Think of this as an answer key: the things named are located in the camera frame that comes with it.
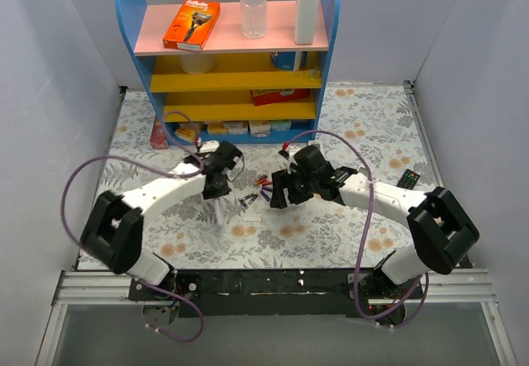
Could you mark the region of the white remote control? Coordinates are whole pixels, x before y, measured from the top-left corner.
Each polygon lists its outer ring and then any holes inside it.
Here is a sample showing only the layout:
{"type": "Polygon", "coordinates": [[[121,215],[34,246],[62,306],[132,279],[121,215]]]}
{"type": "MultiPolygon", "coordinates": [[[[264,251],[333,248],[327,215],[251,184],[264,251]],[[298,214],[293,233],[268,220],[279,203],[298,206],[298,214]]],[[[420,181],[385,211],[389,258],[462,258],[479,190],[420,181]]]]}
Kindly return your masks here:
{"type": "Polygon", "coordinates": [[[213,207],[214,207],[214,212],[215,212],[217,224],[219,226],[223,226],[224,225],[224,216],[223,216],[223,213],[222,213],[221,199],[220,198],[215,198],[213,200],[213,207]]]}

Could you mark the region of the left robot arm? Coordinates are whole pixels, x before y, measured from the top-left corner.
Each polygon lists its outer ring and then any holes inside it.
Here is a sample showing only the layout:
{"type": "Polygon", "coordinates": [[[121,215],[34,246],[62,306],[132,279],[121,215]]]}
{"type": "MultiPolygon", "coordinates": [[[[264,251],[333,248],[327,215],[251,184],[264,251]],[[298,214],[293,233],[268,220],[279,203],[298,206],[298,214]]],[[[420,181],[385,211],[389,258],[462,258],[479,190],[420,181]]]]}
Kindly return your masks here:
{"type": "Polygon", "coordinates": [[[82,248],[115,274],[147,282],[155,298],[170,298],[176,288],[170,275],[174,268],[142,245],[145,226],[188,198],[209,201],[228,195],[227,173],[242,160],[233,144],[208,141],[154,181],[123,194],[100,194],[80,237],[82,248]]]}

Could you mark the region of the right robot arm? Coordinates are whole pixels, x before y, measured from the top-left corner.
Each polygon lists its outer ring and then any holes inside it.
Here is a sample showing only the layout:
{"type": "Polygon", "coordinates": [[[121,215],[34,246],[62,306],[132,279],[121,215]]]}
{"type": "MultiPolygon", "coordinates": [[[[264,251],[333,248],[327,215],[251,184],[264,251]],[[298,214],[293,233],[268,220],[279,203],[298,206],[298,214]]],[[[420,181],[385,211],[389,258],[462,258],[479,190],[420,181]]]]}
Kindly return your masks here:
{"type": "Polygon", "coordinates": [[[315,145],[280,155],[285,169],[272,175],[270,206],[284,209],[319,195],[336,204],[372,210],[409,229],[412,245],[395,250],[360,279],[360,293],[393,297],[404,283],[433,271],[448,275],[480,237],[479,230],[449,190],[437,187],[428,193],[372,183],[359,171],[333,168],[315,145]]]}

